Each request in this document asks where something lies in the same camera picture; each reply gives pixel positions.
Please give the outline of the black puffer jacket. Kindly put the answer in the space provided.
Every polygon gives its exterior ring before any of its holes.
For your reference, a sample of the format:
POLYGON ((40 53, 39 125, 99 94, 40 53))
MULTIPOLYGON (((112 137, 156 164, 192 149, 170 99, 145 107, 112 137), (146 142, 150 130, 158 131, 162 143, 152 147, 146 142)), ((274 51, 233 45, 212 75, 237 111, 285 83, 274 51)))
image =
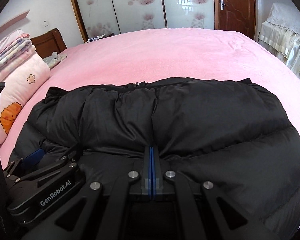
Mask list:
POLYGON ((51 87, 4 174, 19 239, 290 239, 300 136, 242 81, 51 87))

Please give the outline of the pink cartoon pillow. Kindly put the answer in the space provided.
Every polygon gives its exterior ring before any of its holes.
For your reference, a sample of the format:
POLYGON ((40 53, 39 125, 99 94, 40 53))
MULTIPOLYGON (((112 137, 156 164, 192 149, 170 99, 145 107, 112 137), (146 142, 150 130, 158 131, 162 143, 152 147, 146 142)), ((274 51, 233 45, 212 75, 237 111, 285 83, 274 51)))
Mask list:
POLYGON ((50 68, 34 53, 4 80, 0 93, 0 145, 6 140, 22 108, 49 79, 50 68))

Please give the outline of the grey cloth near headboard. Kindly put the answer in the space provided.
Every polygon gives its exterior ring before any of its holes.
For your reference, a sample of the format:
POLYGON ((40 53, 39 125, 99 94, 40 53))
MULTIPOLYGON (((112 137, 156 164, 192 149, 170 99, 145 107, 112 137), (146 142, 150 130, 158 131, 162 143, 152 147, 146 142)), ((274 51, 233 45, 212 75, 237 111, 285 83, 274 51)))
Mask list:
POLYGON ((58 54, 56 51, 54 51, 51 56, 44 58, 43 61, 48 65, 50 69, 52 69, 66 58, 66 54, 58 54))

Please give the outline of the folded striped pink quilt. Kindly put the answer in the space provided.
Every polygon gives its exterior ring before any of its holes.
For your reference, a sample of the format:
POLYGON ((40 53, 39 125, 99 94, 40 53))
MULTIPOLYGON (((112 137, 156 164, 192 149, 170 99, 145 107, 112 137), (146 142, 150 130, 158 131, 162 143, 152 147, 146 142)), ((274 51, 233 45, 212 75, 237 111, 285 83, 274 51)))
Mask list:
POLYGON ((30 35, 18 29, 0 41, 0 82, 36 51, 30 35))

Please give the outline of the brown wooden headboard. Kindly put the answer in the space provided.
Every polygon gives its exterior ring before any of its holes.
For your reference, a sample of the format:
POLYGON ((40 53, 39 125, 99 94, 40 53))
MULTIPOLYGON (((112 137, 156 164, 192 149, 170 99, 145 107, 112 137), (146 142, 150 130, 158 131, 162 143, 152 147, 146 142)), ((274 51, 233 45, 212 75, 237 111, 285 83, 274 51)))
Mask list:
POLYGON ((43 59, 51 56, 53 52, 59 54, 67 49, 62 35, 57 28, 37 37, 32 37, 30 40, 35 46, 37 54, 43 59))

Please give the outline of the items on bedside table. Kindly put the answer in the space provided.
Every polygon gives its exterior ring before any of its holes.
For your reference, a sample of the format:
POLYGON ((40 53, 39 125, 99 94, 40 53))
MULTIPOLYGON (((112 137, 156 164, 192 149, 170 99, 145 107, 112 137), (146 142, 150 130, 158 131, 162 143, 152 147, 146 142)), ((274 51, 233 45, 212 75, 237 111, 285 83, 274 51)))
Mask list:
POLYGON ((86 43, 101 40, 103 38, 112 37, 112 36, 114 36, 114 33, 103 34, 103 35, 100 35, 100 36, 97 36, 97 37, 89 38, 86 43))

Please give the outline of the pink bed sheet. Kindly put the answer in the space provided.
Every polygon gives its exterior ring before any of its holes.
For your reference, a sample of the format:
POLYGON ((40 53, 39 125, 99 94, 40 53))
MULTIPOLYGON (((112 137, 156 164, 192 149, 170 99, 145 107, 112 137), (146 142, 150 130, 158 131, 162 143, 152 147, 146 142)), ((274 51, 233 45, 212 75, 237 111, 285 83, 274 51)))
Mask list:
POLYGON ((235 31, 149 29, 65 51, 0 146, 3 166, 74 144, 102 184, 154 146, 168 168, 210 181, 281 239, 300 226, 300 80, 235 31))

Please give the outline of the floral sliding wardrobe doors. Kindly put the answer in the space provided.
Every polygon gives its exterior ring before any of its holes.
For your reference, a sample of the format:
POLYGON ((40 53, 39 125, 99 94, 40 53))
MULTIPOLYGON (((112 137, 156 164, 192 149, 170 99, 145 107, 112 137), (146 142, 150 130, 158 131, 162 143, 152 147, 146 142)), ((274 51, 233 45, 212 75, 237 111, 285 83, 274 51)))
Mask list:
POLYGON ((83 40, 161 28, 215 29, 214 0, 71 0, 83 40))

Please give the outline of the brown wooden door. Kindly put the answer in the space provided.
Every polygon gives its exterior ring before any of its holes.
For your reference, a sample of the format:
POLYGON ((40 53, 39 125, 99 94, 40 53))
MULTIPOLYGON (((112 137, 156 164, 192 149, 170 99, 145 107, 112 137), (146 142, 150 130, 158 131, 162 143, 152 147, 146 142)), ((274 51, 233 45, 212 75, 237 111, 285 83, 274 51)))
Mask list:
POLYGON ((256 0, 214 0, 215 28, 255 37, 256 0))

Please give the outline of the white lace covered furniture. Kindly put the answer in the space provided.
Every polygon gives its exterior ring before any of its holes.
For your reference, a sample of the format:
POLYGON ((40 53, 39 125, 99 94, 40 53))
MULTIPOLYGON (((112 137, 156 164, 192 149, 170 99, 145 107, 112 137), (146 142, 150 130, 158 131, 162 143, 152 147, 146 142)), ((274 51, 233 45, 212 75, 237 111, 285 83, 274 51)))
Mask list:
POLYGON ((300 79, 300 12, 296 7, 273 3, 261 25, 258 43, 300 79))

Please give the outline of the pink wall shelf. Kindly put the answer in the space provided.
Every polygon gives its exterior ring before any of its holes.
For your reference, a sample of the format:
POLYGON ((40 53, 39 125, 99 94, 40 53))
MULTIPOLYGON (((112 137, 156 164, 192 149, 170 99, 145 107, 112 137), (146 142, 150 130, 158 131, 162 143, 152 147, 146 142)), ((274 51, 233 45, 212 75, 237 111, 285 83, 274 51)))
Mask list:
POLYGON ((25 19, 27 17, 27 15, 29 14, 29 12, 30 12, 30 10, 22 12, 21 14, 19 14, 17 16, 14 16, 10 20, 8 20, 6 23, 2 24, 0 26, 0 34, 3 33, 9 27, 11 27, 12 25, 14 25, 14 24, 22 21, 23 19, 25 19))

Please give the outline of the white wall socket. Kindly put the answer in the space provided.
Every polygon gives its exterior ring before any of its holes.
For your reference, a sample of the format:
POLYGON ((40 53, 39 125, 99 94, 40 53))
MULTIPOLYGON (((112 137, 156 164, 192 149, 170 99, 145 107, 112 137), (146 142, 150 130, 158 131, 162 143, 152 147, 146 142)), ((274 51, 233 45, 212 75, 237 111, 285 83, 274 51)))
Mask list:
POLYGON ((43 27, 47 27, 48 25, 49 25, 49 22, 48 21, 44 21, 43 27))

